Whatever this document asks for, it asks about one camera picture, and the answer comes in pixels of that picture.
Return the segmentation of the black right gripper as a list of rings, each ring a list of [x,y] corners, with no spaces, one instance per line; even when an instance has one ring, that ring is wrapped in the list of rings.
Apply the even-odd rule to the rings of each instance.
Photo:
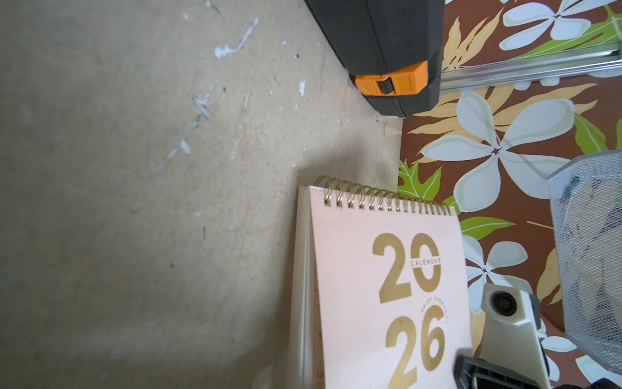
[[[510,369],[463,355],[456,358],[454,377],[457,389],[539,389],[534,380]]]

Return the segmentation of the pink 2026 desk calendar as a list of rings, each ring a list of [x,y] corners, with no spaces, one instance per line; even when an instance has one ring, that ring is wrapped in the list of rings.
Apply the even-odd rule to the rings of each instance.
[[[286,385],[453,388],[473,354],[458,212],[335,178],[298,191]]]

